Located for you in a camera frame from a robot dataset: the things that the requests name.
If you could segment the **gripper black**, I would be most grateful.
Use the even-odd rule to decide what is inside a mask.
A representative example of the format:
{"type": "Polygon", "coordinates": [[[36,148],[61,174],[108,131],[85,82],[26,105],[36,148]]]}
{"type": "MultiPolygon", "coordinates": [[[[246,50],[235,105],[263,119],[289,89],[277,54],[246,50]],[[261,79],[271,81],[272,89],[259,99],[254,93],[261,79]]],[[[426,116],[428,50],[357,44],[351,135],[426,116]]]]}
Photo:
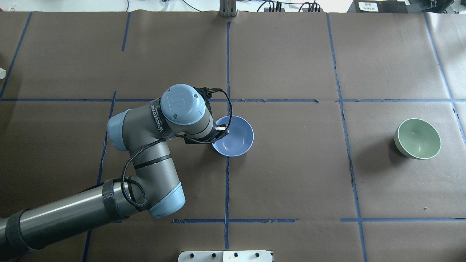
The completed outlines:
{"type": "Polygon", "coordinates": [[[212,126],[209,133],[195,138],[192,134],[184,134],[185,144],[213,144],[229,134],[229,126],[212,126]]]}

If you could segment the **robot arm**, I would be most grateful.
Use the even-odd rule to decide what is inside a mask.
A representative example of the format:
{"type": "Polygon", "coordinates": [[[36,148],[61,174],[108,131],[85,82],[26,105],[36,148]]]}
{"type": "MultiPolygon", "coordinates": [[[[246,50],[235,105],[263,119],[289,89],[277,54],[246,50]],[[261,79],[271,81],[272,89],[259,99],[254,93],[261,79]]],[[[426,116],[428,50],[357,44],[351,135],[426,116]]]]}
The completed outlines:
{"type": "Polygon", "coordinates": [[[34,209],[24,209],[1,221],[1,261],[20,259],[46,246],[133,214],[147,211],[161,218],[185,203],[168,141],[213,144],[229,133],[213,120],[209,99],[221,88],[176,84],[147,105],[112,116],[107,138],[130,153],[121,176],[80,193],[34,209]]]}

